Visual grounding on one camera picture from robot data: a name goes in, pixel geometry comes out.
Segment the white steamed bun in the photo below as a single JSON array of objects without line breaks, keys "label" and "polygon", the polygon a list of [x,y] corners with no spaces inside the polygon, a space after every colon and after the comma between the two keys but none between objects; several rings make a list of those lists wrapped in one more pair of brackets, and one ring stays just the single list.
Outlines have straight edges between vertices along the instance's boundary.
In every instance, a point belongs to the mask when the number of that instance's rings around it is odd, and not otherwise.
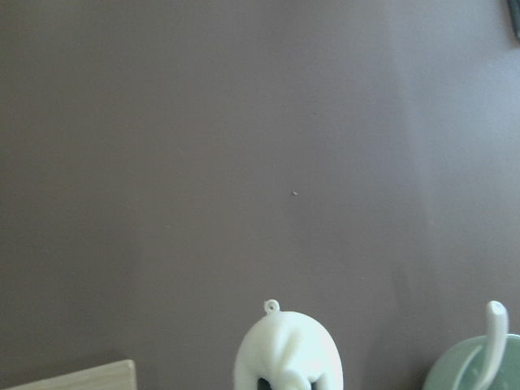
[{"label": "white steamed bun", "polygon": [[257,389],[343,389],[340,354],[328,330],[316,319],[282,311],[275,299],[245,334],[236,354],[233,387]]}]

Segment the white ceramic spoon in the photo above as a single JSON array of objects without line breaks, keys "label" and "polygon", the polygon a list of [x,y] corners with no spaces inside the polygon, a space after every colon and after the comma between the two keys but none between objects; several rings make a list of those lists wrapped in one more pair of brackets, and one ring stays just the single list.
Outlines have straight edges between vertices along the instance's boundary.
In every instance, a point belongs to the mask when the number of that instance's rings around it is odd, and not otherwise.
[{"label": "white ceramic spoon", "polygon": [[489,301],[486,305],[486,329],[484,342],[465,354],[457,372],[455,389],[461,389],[462,379],[479,353],[483,354],[482,366],[472,375],[467,388],[489,389],[496,378],[505,355],[509,331],[508,311],[499,301]]}]

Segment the light green bowl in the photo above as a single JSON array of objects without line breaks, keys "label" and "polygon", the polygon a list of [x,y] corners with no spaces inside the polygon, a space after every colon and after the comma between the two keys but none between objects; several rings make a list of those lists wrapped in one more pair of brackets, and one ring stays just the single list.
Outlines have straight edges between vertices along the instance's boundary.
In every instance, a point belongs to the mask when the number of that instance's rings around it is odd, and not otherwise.
[{"label": "light green bowl", "polygon": [[[427,374],[423,389],[471,389],[479,377],[486,336],[455,344],[444,352]],[[508,334],[505,354],[490,389],[519,389],[519,335]]]}]

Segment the wooden cutting board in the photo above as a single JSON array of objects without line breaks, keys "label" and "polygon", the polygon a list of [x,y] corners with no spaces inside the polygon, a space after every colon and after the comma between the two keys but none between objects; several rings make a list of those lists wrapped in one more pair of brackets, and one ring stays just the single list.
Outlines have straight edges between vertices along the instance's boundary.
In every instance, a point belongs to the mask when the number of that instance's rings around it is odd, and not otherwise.
[{"label": "wooden cutting board", "polygon": [[136,364],[133,360],[127,359],[7,388],[7,390],[54,389],[136,390]]}]

